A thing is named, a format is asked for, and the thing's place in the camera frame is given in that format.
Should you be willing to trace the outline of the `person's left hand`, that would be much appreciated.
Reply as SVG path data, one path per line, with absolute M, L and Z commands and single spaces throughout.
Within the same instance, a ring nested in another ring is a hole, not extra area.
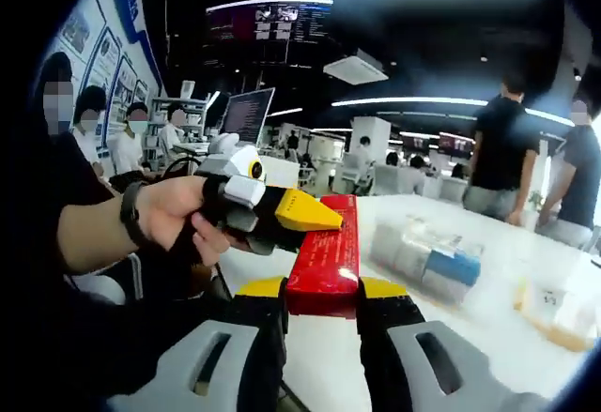
M 191 175 L 145 186 L 140 189 L 136 207 L 145 236 L 165 250 L 173 247 L 189 221 L 194 229 L 190 241 L 202 263 L 212 267 L 230 248 L 231 238 L 199 212 L 204 204 L 205 182 L 203 177 Z

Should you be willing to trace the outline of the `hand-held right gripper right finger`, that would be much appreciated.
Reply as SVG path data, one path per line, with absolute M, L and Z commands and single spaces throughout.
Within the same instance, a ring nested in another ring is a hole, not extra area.
M 543 411 L 548 401 L 515 392 L 489 359 L 440 321 L 424 319 L 406 289 L 359 280 L 356 302 L 361 362 L 375 411 Z

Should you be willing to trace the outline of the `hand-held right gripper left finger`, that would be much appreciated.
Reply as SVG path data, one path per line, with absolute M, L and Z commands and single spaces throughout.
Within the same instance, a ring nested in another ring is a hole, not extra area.
M 159 358 L 157 372 L 112 411 L 274 411 L 286 361 L 285 277 L 243 285 L 224 314 Z

